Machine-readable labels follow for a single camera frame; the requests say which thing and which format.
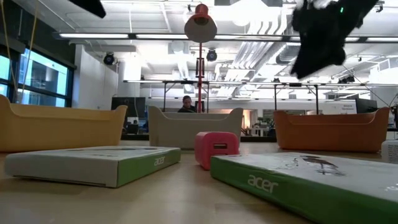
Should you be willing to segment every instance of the table surface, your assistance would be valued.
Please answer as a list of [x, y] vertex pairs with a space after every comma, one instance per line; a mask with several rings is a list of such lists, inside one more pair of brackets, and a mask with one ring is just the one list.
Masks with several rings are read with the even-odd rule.
[[[148, 141], [122, 141], [147, 146]], [[276, 143], [241, 143], [241, 152], [280, 152]], [[310, 152], [380, 161], [379, 154]], [[181, 162], [118, 189], [22, 180], [4, 174], [0, 154], [0, 223], [310, 223], [210, 177], [192, 152]]]

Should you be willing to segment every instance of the green box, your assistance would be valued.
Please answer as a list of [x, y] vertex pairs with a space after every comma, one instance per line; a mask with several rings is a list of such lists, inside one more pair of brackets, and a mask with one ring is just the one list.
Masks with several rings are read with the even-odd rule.
[[10, 154], [6, 174], [57, 182], [120, 187], [180, 161], [171, 147], [104, 146]]
[[317, 223], [398, 223], [398, 166], [295, 152], [215, 156], [211, 175]]

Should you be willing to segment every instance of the printed label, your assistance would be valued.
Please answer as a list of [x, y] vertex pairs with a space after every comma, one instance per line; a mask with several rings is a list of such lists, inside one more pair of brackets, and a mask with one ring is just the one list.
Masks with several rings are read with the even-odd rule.
[[162, 156], [160, 158], [156, 158], [155, 159], [155, 166], [162, 165], [164, 163], [164, 158], [165, 158], [165, 156]]
[[273, 183], [269, 180], [263, 179], [261, 177], [256, 177], [254, 175], [249, 175], [248, 184], [250, 186], [264, 190], [271, 194], [272, 194], [274, 187], [278, 186], [278, 183], [276, 183], [276, 182]]

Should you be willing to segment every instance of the pink charger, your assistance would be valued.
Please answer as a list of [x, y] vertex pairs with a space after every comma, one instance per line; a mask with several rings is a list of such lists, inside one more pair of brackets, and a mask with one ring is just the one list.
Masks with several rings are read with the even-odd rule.
[[239, 140], [234, 133], [200, 132], [195, 137], [195, 159], [210, 170], [212, 156], [239, 154]]

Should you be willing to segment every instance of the man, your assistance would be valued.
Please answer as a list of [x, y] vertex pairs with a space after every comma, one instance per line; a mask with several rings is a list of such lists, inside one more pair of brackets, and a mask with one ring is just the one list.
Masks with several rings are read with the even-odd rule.
[[179, 109], [178, 113], [196, 113], [196, 109], [192, 106], [192, 100], [190, 96], [184, 96], [182, 98], [182, 107]]

